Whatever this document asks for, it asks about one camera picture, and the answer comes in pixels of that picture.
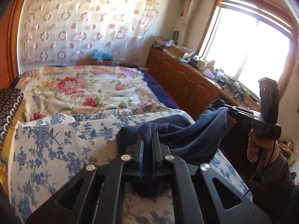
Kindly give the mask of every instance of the screw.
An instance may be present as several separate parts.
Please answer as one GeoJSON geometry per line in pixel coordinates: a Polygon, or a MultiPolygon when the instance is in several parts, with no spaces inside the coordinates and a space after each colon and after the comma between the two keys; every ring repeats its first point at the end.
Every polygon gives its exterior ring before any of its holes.
{"type": "Polygon", "coordinates": [[[208,171],[208,170],[210,170],[210,168],[211,168],[210,165],[207,163],[203,163],[200,165],[200,169],[203,171],[208,171]]]}
{"type": "Polygon", "coordinates": [[[174,160],[174,155],[168,154],[168,155],[166,155],[164,158],[165,158],[165,160],[167,160],[167,161],[172,161],[172,160],[174,160]]]}
{"type": "Polygon", "coordinates": [[[88,165],[86,166],[86,170],[87,170],[87,171],[93,171],[93,170],[95,170],[95,165],[94,165],[94,164],[88,164],[88,165]]]}
{"type": "Polygon", "coordinates": [[[131,160],[131,156],[128,155],[128,154],[125,154],[125,155],[122,155],[121,159],[122,159],[123,161],[129,161],[129,160],[131,160]]]}

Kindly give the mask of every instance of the wooden window frame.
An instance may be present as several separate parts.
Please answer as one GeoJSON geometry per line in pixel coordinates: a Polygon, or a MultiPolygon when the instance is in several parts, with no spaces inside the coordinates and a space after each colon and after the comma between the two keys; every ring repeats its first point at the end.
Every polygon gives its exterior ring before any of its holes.
{"type": "MultiPolygon", "coordinates": [[[[279,81],[277,82],[278,89],[279,89],[279,99],[281,99],[287,86],[288,86],[288,83],[290,81],[292,72],[293,72],[293,70],[295,68],[295,64],[296,64],[296,58],[297,58],[297,53],[298,53],[298,23],[293,16],[289,15],[285,11],[279,9],[278,7],[266,2],[264,0],[244,0],[244,1],[252,3],[252,4],[257,4],[260,8],[262,8],[266,11],[269,11],[269,12],[275,14],[276,16],[278,16],[279,18],[283,19],[285,22],[287,22],[292,27],[293,35],[289,36],[289,38],[290,38],[289,52],[287,55],[287,59],[286,59],[285,65],[284,65],[283,72],[280,76],[279,81]]],[[[207,33],[210,28],[215,11],[216,11],[217,7],[221,6],[221,3],[222,3],[222,0],[215,0],[215,2],[213,4],[213,8],[210,13],[206,28],[205,28],[202,38],[199,42],[198,48],[196,50],[197,54],[199,54],[202,51],[203,51],[202,54],[204,54],[207,50],[208,43],[206,45],[204,45],[204,41],[207,37],[207,33]]]]}

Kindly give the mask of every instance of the bed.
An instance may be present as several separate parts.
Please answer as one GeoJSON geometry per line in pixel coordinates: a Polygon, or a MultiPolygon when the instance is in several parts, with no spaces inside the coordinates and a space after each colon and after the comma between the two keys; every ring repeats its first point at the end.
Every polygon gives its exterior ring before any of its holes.
{"type": "MultiPolygon", "coordinates": [[[[23,73],[16,88],[24,99],[14,119],[23,122],[15,123],[4,143],[9,157],[3,187],[22,223],[87,164],[111,162],[122,127],[172,115],[194,123],[138,69],[41,67],[23,73]]],[[[248,191],[219,150],[210,164],[241,193],[248,191]]],[[[174,223],[171,191],[146,199],[126,185],[123,223],[174,223]]]]}

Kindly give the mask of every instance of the wooden dresser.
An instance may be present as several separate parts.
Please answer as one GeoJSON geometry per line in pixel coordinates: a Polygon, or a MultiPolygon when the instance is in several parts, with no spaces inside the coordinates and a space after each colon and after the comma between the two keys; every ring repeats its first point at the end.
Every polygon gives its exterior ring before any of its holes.
{"type": "Polygon", "coordinates": [[[222,90],[219,84],[205,77],[202,72],[153,47],[147,58],[147,69],[177,105],[194,119],[218,98],[230,105],[261,110],[248,96],[244,102],[235,100],[232,92],[228,89],[222,90]]]}

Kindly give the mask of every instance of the hand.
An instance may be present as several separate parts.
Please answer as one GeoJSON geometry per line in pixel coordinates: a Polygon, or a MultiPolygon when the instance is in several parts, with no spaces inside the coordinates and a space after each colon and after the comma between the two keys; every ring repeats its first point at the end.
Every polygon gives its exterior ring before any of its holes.
{"type": "MultiPolygon", "coordinates": [[[[266,159],[264,161],[264,167],[266,167],[266,165],[268,164],[271,155],[272,155],[272,151],[273,151],[273,144],[274,144],[274,140],[273,139],[260,139],[257,138],[255,136],[255,132],[254,130],[251,130],[249,133],[249,138],[248,138],[248,148],[247,148],[247,158],[250,162],[255,162],[258,160],[258,152],[259,152],[259,146],[260,147],[264,147],[267,149],[267,155],[266,155],[266,159]]],[[[280,149],[278,146],[278,142],[275,141],[275,149],[274,149],[274,153],[273,156],[271,158],[271,161],[269,162],[269,164],[274,163],[277,158],[280,155],[280,149]]]]}

